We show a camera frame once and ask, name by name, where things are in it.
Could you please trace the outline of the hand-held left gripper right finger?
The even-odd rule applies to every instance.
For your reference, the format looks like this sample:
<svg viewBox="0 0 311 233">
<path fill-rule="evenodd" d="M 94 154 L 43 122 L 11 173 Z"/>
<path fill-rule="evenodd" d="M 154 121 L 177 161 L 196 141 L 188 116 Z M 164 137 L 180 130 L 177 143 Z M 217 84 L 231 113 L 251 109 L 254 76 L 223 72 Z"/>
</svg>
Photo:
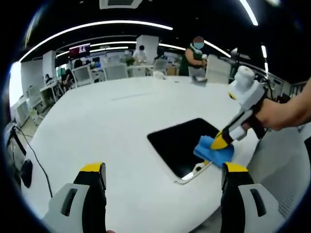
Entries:
<svg viewBox="0 0 311 233">
<path fill-rule="evenodd" d="M 221 232 L 276 233 L 284 223 L 276 198 L 254 183 L 247 168 L 230 162 L 222 167 Z"/>
</svg>

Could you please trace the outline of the person's right hand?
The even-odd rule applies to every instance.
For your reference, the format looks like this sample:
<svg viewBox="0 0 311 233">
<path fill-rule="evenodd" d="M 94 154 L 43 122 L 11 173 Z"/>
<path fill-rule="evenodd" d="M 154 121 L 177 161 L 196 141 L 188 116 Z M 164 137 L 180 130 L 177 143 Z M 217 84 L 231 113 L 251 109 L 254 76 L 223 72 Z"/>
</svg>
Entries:
<svg viewBox="0 0 311 233">
<path fill-rule="evenodd" d="M 255 114 L 256 119 L 264 128 L 274 131 L 293 126 L 292 103 L 278 103 L 270 99 L 264 99 L 260 110 Z"/>
</svg>

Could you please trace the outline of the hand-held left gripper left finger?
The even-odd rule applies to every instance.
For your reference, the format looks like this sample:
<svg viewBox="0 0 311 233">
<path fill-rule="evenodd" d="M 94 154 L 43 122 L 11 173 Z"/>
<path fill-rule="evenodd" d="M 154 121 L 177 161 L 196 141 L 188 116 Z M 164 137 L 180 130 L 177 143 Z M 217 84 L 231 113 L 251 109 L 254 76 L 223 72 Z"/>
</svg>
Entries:
<svg viewBox="0 0 311 233">
<path fill-rule="evenodd" d="M 51 233 L 105 233 L 105 191 L 105 163 L 88 164 L 50 199 L 42 220 Z"/>
</svg>

